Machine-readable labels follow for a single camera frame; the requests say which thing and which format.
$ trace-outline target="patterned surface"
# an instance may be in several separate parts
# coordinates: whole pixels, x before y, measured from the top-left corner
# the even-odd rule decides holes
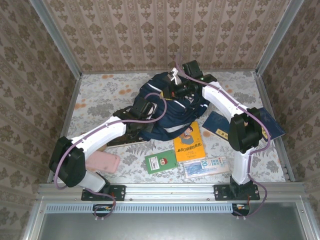
[[[36,11],[0,1],[0,239],[21,237],[75,79]]]
[[[261,107],[262,103],[252,72],[212,72],[220,84],[238,101],[251,107]],[[87,132],[113,112],[130,106],[139,88],[153,77],[151,73],[94,74],[84,75],[76,100],[68,131],[69,137]],[[210,112],[217,110],[212,104],[198,119],[202,126]],[[200,127],[207,157],[226,156],[233,169],[234,152],[229,143],[210,134]],[[184,168],[163,171],[149,175],[145,156],[173,149],[173,141],[151,140],[139,145],[107,148],[106,152],[119,155],[121,162],[115,174],[105,174],[111,183],[216,183],[228,182],[230,174],[216,174],[199,178],[185,178]],[[252,176],[260,182],[284,182],[283,171],[277,151],[272,143],[267,151],[253,157]]]
[[[83,72],[253,69],[290,0],[44,0]]]
[[[295,177],[320,220],[320,1],[306,0],[263,80]]]

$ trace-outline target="blue book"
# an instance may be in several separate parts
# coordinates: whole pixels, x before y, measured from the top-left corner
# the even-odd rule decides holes
[[[260,108],[259,111],[261,118],[260,120],[268,129],[271,140],[286,134],[279,123],[277,123],[277,121],[270,115],[270,113],[268,113],[268,111],[264,107]],[[209,117],[206,119],[202,127],[207,129],[209,132],[217,135],[218,137],[228,140],[229,125],[230,124],[228,120],[224,116],[213,111],[212,113],[210,113]],[[265,141],[268,139],[266,131],[264,129],[262,129],[262,137]]]

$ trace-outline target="green booklet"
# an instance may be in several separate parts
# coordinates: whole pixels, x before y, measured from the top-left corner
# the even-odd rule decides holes
[[[145,163],[149,174],[155,174],[178,167],[174,150],[163,151],[157,154],[146,156]]]

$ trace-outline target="cartoon character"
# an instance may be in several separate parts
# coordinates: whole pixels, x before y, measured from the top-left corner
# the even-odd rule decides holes
[[[182,144],[191,145],[194,143],[194,138],[191,136],[191,133],[194,131],[194,129],[189,126],[184,133],[182,133],[179,138],[181,139]]]
[[[162,158],[160,159],[160,164],[163,166],[163,165],[166,165],[168,163],[168,160],[166,158]]]

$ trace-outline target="pink object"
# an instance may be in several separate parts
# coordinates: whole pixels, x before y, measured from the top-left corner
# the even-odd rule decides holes
[[[120,157],[103,151],[95,151],[92,153],[85,166],[92,171],[102,171],[109,174],[114,174],[117,171],[120,162]]]

